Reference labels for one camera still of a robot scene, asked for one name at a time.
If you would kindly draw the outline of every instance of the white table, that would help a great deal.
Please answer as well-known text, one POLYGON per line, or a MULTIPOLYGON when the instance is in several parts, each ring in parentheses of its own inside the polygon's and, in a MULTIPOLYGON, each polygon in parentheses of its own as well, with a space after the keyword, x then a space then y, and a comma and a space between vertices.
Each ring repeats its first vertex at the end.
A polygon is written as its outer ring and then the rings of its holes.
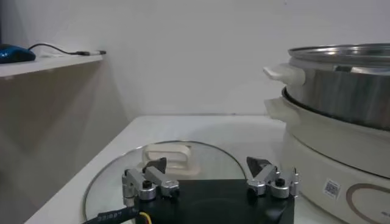
MULTIPOLYGON (((143 116, 129 124, 108 146, 58 191, 27 224, 79 224, 89 182, 111 160, 139 146, 169 140, 200 141, 220 147, 245 163, 261 156, 277 164, 284 124, 265 116, 143 116)), ((303 197, 296 201, 295 223, 341 223, 303 197)))

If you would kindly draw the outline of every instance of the black cable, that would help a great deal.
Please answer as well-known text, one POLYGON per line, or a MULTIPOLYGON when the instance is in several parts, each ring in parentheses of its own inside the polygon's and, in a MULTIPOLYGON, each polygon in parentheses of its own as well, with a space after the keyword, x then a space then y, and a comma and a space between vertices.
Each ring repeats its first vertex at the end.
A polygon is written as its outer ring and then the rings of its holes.
POLYGON ((56 49, 57 51, 60 51, 64 54, 68 54, 68 55, 81 55, 81 56, 90 56, 90 55, 103 55, 103 54, 106 54, 106 51, 94 51, 94 52, 91 52, 91 51, 76 51, 76 52, 67 52, 67 51, 64 51, 62 49, 59 49, 57 48, 56 46, 53 46, 51 44, 45 44, 45 43, 38 43, 38 44, 35 44, 31 47, 29 47, 29 51, 35 47, 38 47, 38 46, 46 46, 46 47, 51 47, 53 49, 56 49))
POLYGON ((62 52, 62 53, 64 53, 64 54, 78 55, 78 52, 67 52, 67 51, 61 50, 61 49, 59 49, 59 48, 57 48, 57 47, 55 47, 55 46, 53 46, 53 45, 45 44, 45 43, 38 43, 38 44, 35 44, 35 45, 29 47, 29 50, 31 50, 31 49, 33 49, 33 48, 35 48, 35 47, 38 47, 38 46, 51 47, 51 48, 54 48, 54 49, 56 49, 57 51, 60 51, 60 52, 62 52))
POLYGON ((102 212, 97 217, 83 224, 120 224, 139 216, 140 210, 135 207, 126 207, 119 210, 102 212))

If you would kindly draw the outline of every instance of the stainless steel pot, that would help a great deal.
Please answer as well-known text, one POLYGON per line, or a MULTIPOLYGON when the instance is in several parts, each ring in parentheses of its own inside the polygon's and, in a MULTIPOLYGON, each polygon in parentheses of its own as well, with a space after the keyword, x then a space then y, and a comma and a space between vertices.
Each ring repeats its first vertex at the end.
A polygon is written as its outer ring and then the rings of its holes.
POLYGON ((290 49, 288 64, 265 67, 294 104, 328 117, 390 130, 390 44, 290 49))

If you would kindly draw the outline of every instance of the blue mouse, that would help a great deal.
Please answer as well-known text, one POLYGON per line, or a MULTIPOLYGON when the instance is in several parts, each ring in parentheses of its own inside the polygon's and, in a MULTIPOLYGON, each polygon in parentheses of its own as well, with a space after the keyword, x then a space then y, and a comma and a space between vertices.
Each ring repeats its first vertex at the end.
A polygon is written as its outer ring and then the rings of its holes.
POLYGON ((0 64, 34 61, 35 54, 25 48, 10 44, 0 44, 0 64))

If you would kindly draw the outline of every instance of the glass lid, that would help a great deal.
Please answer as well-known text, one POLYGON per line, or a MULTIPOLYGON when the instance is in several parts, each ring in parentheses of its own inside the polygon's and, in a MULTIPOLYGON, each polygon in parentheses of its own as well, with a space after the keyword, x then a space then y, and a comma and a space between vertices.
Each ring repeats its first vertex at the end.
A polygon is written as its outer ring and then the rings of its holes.
POLYGON ((294 58, 319 62, 390 66, 390 43, 299 47, 288 53, 294 58))
POLYGON ((150 160, 167 158, 166 174, 176 180, 246 179, 244 169, 230 154, 194 141, 166 141, 129 151, 107 164, 91 181, 83 199, 83 215, 124 208, 121 176, 126 169, 141 171, 150 160))

